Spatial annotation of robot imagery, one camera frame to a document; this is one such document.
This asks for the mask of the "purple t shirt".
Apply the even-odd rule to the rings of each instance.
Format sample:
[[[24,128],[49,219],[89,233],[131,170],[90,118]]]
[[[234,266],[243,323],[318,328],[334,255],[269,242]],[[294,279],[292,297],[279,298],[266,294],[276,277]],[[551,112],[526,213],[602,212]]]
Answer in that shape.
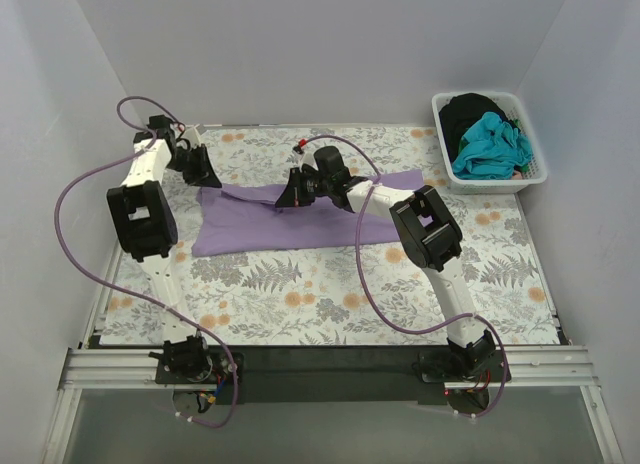
[[[282,184],[202,188],[203,223],[192,246],[195,257],[223,254],[352,246],[357,216],[326,198],[302,208],[277,209]]]

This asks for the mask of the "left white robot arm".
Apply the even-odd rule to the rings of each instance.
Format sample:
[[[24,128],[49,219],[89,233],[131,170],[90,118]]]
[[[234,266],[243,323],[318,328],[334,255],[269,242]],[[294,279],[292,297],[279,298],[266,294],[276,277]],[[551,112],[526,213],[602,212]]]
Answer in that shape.
[[[190,313],[175,271],[178,228],[162,181],[167,169],[189,186],[219,189],[222,184],[195,128],[185,129],[166,115],[149,118],[149,129],[134,136],[140,155],[120,186],[106,198],[121,248],[140,266],[163,311],[163,350],[151,356],[164,371],[193,384],[208,380],[214,364],[201,332],[182,321]]]

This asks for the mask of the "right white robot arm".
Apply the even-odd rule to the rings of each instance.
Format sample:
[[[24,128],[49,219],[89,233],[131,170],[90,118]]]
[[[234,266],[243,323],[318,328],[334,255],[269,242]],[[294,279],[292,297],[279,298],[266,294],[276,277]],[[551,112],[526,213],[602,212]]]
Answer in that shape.
[[[447,332],[448,357],[440,365],[443,376],[464,381],[491,376],[492,359],[501,345],[493,326],[477,314],[463,275],[462,232],[438,192],[424,186],[401,190],[373,178],[353,176],[334,146],[317,150],[313,165],[305,162],[289,171],[277,208],[300,208],[327,197],[332,204],[357,215],[356,267],[360,283],[377,316],[391,329],[406,335]],[[374,302],[361,261],[361,234],[365,215],[390,220],[409,260],[428,278],[444,321],[422,330],[402,328],[389,320]]]

